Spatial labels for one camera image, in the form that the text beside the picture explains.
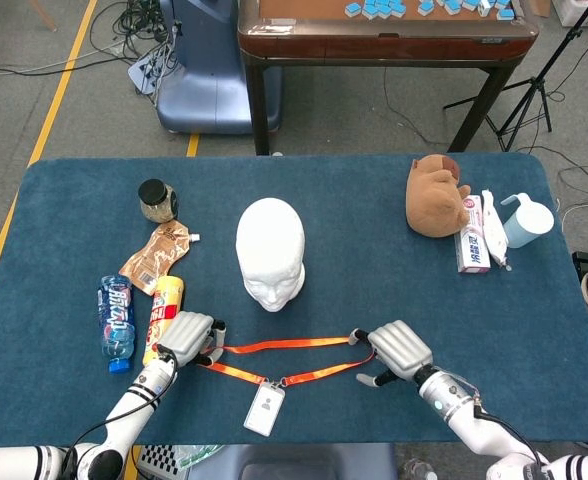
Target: tripod stand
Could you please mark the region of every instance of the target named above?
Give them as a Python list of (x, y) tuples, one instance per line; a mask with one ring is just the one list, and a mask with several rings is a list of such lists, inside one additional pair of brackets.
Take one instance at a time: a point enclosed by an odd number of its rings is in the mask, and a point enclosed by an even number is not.
[[(518, 134), (518, 131), (521, 129), (521, 127), (524, 127), (525, 125), (529, 125), (532, 122), (538, 122), (539, 119), (545, 118), (545, 120), (547, 121), (547, 131), (548, 132), (552, 131), (552, 120), (550, 118), (550, 112), (547, 107), (547, 94), (545, 93), (545, 75), (547, 75), (547, 72), (549, 72), (549, 70), (552, 68), (554, 63), (556, 63), (556, 60), (558, 60), (558, 57), (561, 56), (561, 54), (563, 53), (563, 51), (565, 50), (567, 45), (572, 40), (574, 40), (576, 37), (581, 36), (581, 33), (583, 32), (581, 30), (581, 26), (583, 25), (583, 22), (585, 21), (587, 16), (588, 16), (588, 7), (583, 12), (583, 15), (581, 15), (581, 17), (576, 21), (574, 26), (572, 28), (570, 28), (570, 30), (567, 32), (567, 35), (565, 35), (565, 38), (563, 39), (561, 44), (558, 46), (556, 51), (552, 54), (550, 59), (547, 61), (547, 63), (543, 67), (543, 69), (540, 71), (540, 73), (536, 77), (531, 77), (531, 78), (528, 78), (527, 80), (513, 83), (513, 84), (507, 85), (505, 88), (503, 88), (503, 91), (505, 91), (505, 90), (511, 90), (512, 88), (521, 87), (521, 86), (527, 85), (527, 84), (529, 84), (529, 86), (530, 86), (527, 89), (527, 92), (525, 92), (525, 95), (523, 95), (521, 100), (516, 105), (516, 108), (514, 110), (512, 110), (512, 113), (510, 113), (509, 117), (507, 117), (507, 120), (505, 120), (505, 123), (503, 124), (503, 126), (501, 128), (497, 128), (497, 126), (494, 124), (494, 122), (492, 122), (492, 120), (490, 119), (489, 115), (487, 115), (485, 117), (485, 119), (487, 120), (487, 123), (489, 124), (489, 126), (492, 128), (492, 130), (494, 131), (494, 133), (498, 137), (498, 143), (501, 145), (501, 149), (504, 152), (507, 152), (510, 150), (510, 148), (512, 148), (512, 144), (514, 143), (514, 140), (516, 139), (516, 135)], [(530, 108), (530, 105), (532, 104), (532, 100), (536, 96), (537, 92), (540, 93), (540, 95), (541, 95), (541, 101), (543, 103), (544, 113), (539, 113), (538, 115), (536, 115), (535, 117), (533, 117), (529, 120), (524, 120), (525, 115), (527, 115), (527, 112)], [(443, 110), (447, 110), (448, 108), (452, 108), (452, 107), (456, 107), (458, 105), (463, 105), (465, 103), (472, 102), (475, 99), (476, 99), (476, 97), (471, 97), (471, 98), (466, 98), (465, 100), (461, 100), (461, 101), (458, 101), (455, 103), (450, 103), (449, 105), (445, 105), (443, 107)], [(510, 127), (510, 125), (512, 124), (512, 122), (514, 121), (514, 119), (516, 118), (517, 115), (519, 117), (518, 117), (518, 120), (516, 121), (516, 124), (513, 127)], [(506, 135), (510, 135), (510, 138), (507, 142), (507, 145), (505, 144), (505, 142), (503, 140), (503, 137)]]

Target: white mannequin head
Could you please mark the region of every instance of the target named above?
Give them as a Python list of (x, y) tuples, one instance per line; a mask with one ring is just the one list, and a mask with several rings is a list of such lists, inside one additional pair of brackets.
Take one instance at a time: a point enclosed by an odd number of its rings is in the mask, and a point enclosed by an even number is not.
[(301, 219), (283, 200), (257, 200), (241, 215), (236, 254), (243, 283), (268, 312), (278, 312), (301, 290), (304, 250)]

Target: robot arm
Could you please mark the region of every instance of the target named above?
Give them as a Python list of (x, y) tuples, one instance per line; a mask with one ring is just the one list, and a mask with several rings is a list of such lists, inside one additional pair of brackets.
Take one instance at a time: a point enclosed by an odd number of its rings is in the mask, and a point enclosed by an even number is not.
[(215, 337), (223, 344), (225, 324), (199, 313), (180, 312), (159, 341), (159, 359), (137, 376), (116, 406), (99, 426), (106, 426), (101, 445), (75, 444), (56, 447), (0, 448), (0, 480), (116, 480), (125, 459), (147, 421), (158, 408), (178, 368), (194, 359), (220, 355), (220, 349), (205, 351)]
[[(476, 387), (435, 367), (432, 351), (404, 322), (388, 323), (369, 334), (355, 330), (352, 337), (369, 341), (376, 357), (388, 367), (377, 377), (357, 375), (360, 382), (379, 387), (399, 378), (414, 381), (421, 398), (472, 452), (501, 458), (488, 470), (487, 480), (588, 478), (588, 457), (563, 457), (549, 464), (545, 457), (533, 453), (528, 445), (517, 440), (503, 426), (488, 421), (495, 417), (483, 410)], [(459, 382), (474, 389), (473, 398)], [(535, 457), (547, 465), (540, 468), (533, 463)]]

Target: floor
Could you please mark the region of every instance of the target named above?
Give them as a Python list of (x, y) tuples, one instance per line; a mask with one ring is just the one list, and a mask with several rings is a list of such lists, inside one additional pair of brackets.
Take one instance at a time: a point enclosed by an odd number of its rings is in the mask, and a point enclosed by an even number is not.
[[(0, 67), (23, 70), (68, 58), (88, 2), (41, 0), (41, 3), (57, 23), (56, 32), (46, 28), (29, 2), (3, 2)], [(109, 3), (98, 1), (93, 13)], [(96, 22), (93, 33), (97, 45), (114, 42), (110, 25), (109, 15)], [(560, 26), (554, 10), (550, 18), (541, 19), (540, 28), (539, 39), (519, 67), (515, 80), (535, 75), (567, 31)], [(588, 29), (571, 43), (551, 70), (548, 91), (572, 69), (587, 46)], [(85, 36), (80, 53), (92, 51)], [(106, 58), (99, 53), (83, 62)], [(407, 128), (404, 119), (387, 107), (383, 75), (379, 68), (287, 70), (285, 116), (280, 131), (272, 138), (273, 150), (297, 155), (442, 149), (441, 145), (424, 143)], [(397, 69), (389, 70), (387, 75), (390, 103), (394, 108), (409, 116), (426, 137), (443, 142), (453, 138), (465, 107), (443, 113), (441, 106), (475, 94), (484, 78), (481, 72), (455, 69)], [(60, 75), (0, 76), (0, 232), (30, 159), (186, 155), (190, 136), (172, 134), (161, 127), (150, 102), (136, 94), (125, 64), (117, 61), (75, 71), (69, 75), (64, 92), (60, 80)], [(425, 85), (430, 85), (429, 95), (422, 94)], [(588, 165), (588, 53), (561, 90), (565, 101), (550, 104), (554, 131), (548, 133), (541, 126), (536, 144)], [(498, 121), (504, 119), (517, 100), (516, 91), (503, 94), (492, 110), (492, 117)], [(539, 105), (537, 99), (533, 111), (538, 111)], [(518, 137), (518, 147), (531, 145), (534, 134), (534, 126), (527, 127)], [(191, 148), (197, 149), (199, 156), (253, 154), (249, 136), (193, 136)], [(487, 125), (479, 130), (469, 150), (499, 150)], [(570, 251), (588, 251), (588, 208), (567, 210), (588, 200), (588, 194), (557, 179), (561, 169), (572, 165), (560, 155), (541, 148), (535, 148), (533, 154), (545, 166), (559, 199)], [(578, 169), (565, 171), (563, 176), (573, 187), (588, 191), (588, 177)], [(399, 448), (403, 455), (418, 451), (431, 460), (441, 478), (482, 478), (486, 467), (460, 445)], [(553, 457), (573, 448), (547, 445), (543, 451)]]

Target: blue tablecloth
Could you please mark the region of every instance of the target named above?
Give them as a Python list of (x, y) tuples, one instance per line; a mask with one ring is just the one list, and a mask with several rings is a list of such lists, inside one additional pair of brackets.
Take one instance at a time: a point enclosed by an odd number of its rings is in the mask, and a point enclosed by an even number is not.
[[(452, 238), (405, 222), (405, 182), (418, 155), (292, 158), (63, 159), (25, 174), (0, 261), (0, 445), (72, 442), (106, 417), (141, 365), (151, 298), (134, 295), (136, 369), (107, 373), (96, 286), (148, 240), (137, 188), (157, 177), (178, 192), (179, 219), (202, 236), (171, 270), (184, 309), (228, 325), (228, 343), (347, 335), (403, 319), (435, 363), (481, 389), (486, 408), (532, 440), (588, 440), (588, 312), (560, 227), (510, 251), (512, 272), (456, 271)], [(475, 193), (527, 192), (553, 208), (539, 162), (520, 154), (456, 155)], [(234, 249), (243, 210), (267, 196), (299, 213), (307, 278), (277, 314), (241, 282)], [(514, 206), (500, 207), (508, 217)], [(272, 378), (360, 359), (364, 346), (226, 354)], [(360, 371), (383, 370), (371, 362)], [(139, 437), (143, 444), (440, 441), (455, 437), (395, 382), (356, 371), (293, 386), (264, 439), (242, 424), (256, 387), (198, 367), (181, 370)], [(99, 441), (103, 432), (91, 435)]]

